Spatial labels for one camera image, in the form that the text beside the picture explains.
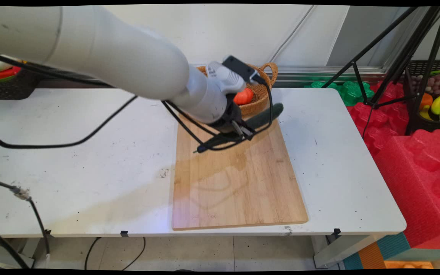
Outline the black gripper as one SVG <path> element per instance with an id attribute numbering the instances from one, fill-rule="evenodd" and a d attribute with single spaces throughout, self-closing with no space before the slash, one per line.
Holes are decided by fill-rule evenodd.
<path id="1" fill-rule="evenodd" d="M 234 102 L 228 102 L 223 115 L 209 127 L 220 133 L 237 133 L 242 139 L 249 139 L 257 134 L 257 131 L 250 127 L 246 121 L 242 120 L 242 114 L 239 106 Z"/>

